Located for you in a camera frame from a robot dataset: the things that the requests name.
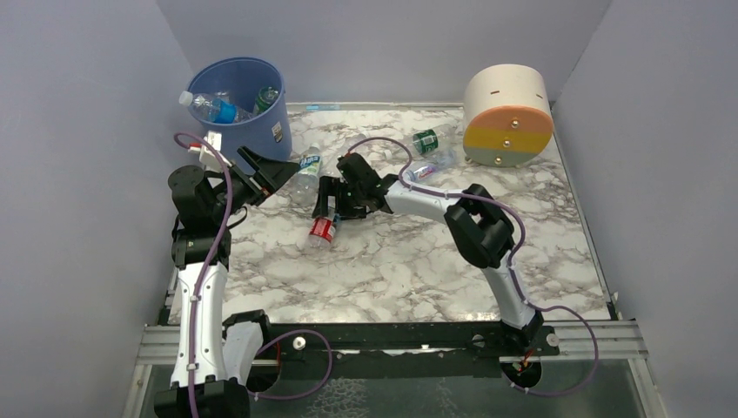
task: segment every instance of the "white marble surface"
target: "white marble surface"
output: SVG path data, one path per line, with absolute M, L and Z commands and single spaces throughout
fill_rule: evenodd
M 335 154 L 346 138 L 364 133 L 401 138 L 443 123 L 460 127 L 461 110 L 318 111 L 291 115 L 294 149 L 312 142 Z M 454 141 L 461 150 L 461 136 Z M 361 152 L 380 175 L 396 172 L 379 154 L 386 143 Z M 528 235 L 517 256 L 532 301 L 566 305 L 588 319 L 608 318 L 594 263 L 553 140 L 526 166 L 496 169 L 475 163 L 437 174 L 429 183 L 465 188 L 480 183 L 517 210 Z M 281 192 L 233 230 L 231 271 L 223 317 L 264 309 L 275 322 L 497 320 L 497 302 L 481 271 L 466 263 L 447 229 L 412 216 L 375 213 L 340 225 L 328 251 L 305 247 L 312 225 L 308 207 Z M 178 323 L 179 299 L 170 323 Z M 561 311 L 547 319 L 572 319 Z

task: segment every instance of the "blue trash bin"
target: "blue trash bin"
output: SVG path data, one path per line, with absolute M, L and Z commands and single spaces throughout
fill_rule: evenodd
M 257 154 L 286 161 L 292 152 L 292 135 L 287 118 L 285 83 L 274 65 L 258 58 L 235 57 L 211 64 L 190 82 L 187 91 L 214 93 L 229 91 L 231 101 L 247 111 L 253 111 L 259 89 L 271 86 L 279 91 L 279 97 L 265 112 L 237 124 L 215 124 L 199 118 L 190 110 L 205 129 L 222 133 L 221 152 L 246 174 L 253 169 L 239 157 L 237 149 L 246 145 Z

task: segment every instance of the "gray wall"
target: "gray wall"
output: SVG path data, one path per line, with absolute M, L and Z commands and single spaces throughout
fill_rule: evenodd
M 118 417 L 170 277 L 191 70 L 150 0 L 3 2 L 0 39 L 0 415 Z
M 556 99 L 610 0 L 158 0 L 194 71 L 255 56 L 290 101 L 461 101 L 493 64 Z
M 738 398 L 738 2 L 613 0 L 554 118 L 673 417 Z

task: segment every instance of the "bucket rim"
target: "bucket rim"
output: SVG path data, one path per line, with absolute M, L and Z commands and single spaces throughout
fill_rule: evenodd
M 260 64 L 265 64 L 268 67 L 272 68 L 272 70 L 274 70 L 274 72 L 276 72 L 277 75 L 279 76 L 279 84 L 281 84 L 279 86 L 279 98 L 277 100 L 278 101 L 279 100 L 284 100 L 284 95 L 285 95 L 285 79 L 282 77 L 282 73 L 279 72 L 279 70 L 277 70 L 277 67 L 275 67 L 274 64 L 272 64 L 269 61 L 266 61 L 264 59 L 257 58 L 257 57 L 230 57 L 230 58 L 221 59 L 220 61 L 217 61 L 215 63 L 212 63 L 212 64 L 206 66 L 205 68 L 203 68 L 202 70 L 200 70 L 195 75 L 195 77 L 192 78 L 192 80 L 190 81 L 190 83 L 187 85 L 187 91 L 190 91 L 191 88 L 192 88 L 192 85 L 195 84 L 195 82 L 198 81 L 203 76 L 203 74 L 205 74 L 207 71 L 210 71 L 210 70 L 212 70 L 214 68 L 217 68 L 220 65 L 230 64 L 230 63 L 237 62 L 237 61 L 251 61 L 251 62 L 256 62 L 256 63 L 260 63 Z M 204 124 L 208 124 L 208 125 L 214 125 L 214 126 L 229 126 L 229 127 L 233 127 L 233 126 L 246 125 L 246 124 L 248 124 L 248 123 L 250 123 L 250 122 L 252 122 L 252 121 L 254 121 L 254 120 L 258 119 L 258 118 L 261 118 L 262 116 L 266 115 L 267 113 L 269 113 L 269 111 L 271 111 L 273 109 L 274 109 L 274 106 L 270 106 L 269 109 L 267 109 L 266 111 L 263 111 L 263 112 L 259 113 L 255 117 L 253 117 L 251 119 L 248 119 L 248 120 L 245 120 L 243 122 L 238 122 L 237 124 L 219 124 L 219 123 L 216 123 L 216 122 L 209 122 L 207 120 L 202 120 L 202 119 L 198 118 L 198 116 L 192 111 L 192 109 L 188 108 L 187 111 L 195 118 L 195 120 L 197 120 L 200 123 L 204 123 Z

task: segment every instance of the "plastic bottle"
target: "plastic bottle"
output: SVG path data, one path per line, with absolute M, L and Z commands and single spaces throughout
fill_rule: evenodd
M 294 175 L 293 200 L 300 205 L 315 204 L 318 196 L 318 185 L 320 182 L 320 145 L 310 144 L 310 148 L 302 154 L 300 159 L 300 170 Z
M 403 173 L 403 179 L 413 183 L 423 183 L 436 172 L 456 164 L 456 151 L 447 149 L 434 153 L 427 161 L 415 161 Z
M 401 142 L 407 145 L 413 159 L 419 156 L 426 156 L 440 148 L 448 146 L 453 138 L 456 137 L 456 126 L 443 124 L 435 126 L 425 131 L 415 132 L 409 137 L 405 137 Z M 386 159 L 403 159 L 407 160 L 407 153 L 396 145 L 390 145 L 392 148 L 385 150 Z
M 179 103 L 191 108 L 200 118 L 216 124 L 235 124 L 252 117 L 248 111 L 234 104 L 228 104 L 211 94 L 182 91 Z
M 254 116 L 269 109 L 274 105 L 274 102 L 277 101 L 278 97 L 279 90 L 276 90 L 271 86 L 262 87 L 261 90 L 258 91 L 256 99 L 254 100 Z
M 327 249 L 331 247 L 336 228 L 339 225 L 339 215 L 335 210 L 335 198 L 328 201 L 328 216 L 316 218 L 312 222 L 310 233 L 307 234 L 307 245 L 311 248 Z

